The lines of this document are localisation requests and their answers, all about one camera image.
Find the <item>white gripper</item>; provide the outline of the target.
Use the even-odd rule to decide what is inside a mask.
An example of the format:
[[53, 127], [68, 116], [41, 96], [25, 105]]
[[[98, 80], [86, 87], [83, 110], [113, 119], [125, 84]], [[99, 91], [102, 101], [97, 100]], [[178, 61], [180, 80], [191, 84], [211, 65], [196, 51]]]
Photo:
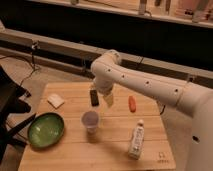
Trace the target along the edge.
[[111, 81], [95, 77], [93, 79], [93, 85], [99, 93], [104, 95], [103, 99], [107, 106], [111, 107], [114, 103], [114, 95], [111, 93], [113, 89], [113, 83]]

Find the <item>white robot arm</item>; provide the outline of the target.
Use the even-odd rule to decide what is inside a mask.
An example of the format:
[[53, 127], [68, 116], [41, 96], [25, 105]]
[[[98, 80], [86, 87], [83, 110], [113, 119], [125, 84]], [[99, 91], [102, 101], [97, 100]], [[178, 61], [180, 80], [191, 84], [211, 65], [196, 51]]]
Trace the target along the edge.
[[91, 64], [94, 86], [109, 94], [113, 84], [153, 98], [193, 118], [192, 138], [185, 171], [213, 171], [213, 89], [121, 66], [122, 57], [109, 50]]

